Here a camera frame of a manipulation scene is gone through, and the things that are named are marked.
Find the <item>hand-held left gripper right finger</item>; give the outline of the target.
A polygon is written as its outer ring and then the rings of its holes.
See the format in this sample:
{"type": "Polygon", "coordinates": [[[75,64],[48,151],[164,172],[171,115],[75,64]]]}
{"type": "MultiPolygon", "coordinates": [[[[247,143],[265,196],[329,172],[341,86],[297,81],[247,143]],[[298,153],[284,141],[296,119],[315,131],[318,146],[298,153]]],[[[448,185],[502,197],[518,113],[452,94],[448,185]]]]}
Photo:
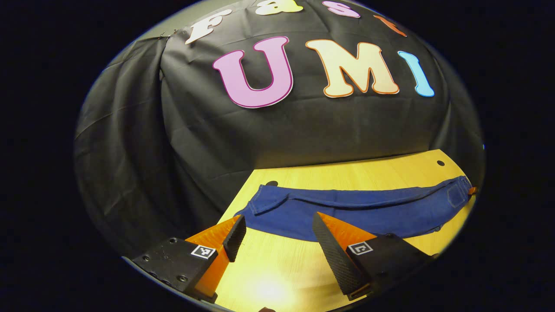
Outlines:
{"type": "Polygon", "coordinates": [[[312,229],[349,300],[378,296],[436,259],[395,234],[376,236],[321,212],[312,229]]]}

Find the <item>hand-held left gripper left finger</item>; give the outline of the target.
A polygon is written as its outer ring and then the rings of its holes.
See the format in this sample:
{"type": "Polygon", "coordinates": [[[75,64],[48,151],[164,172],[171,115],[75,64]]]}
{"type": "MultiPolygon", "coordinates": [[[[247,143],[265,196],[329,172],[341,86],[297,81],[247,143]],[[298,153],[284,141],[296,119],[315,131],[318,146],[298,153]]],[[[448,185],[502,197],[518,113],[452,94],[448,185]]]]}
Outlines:
{"type": "Polygon", "coordinates": [[[237,215],[188,239],[167,238],[131,261],[178,292],[214,303],[245,234],[245,218],[237,215]]]}

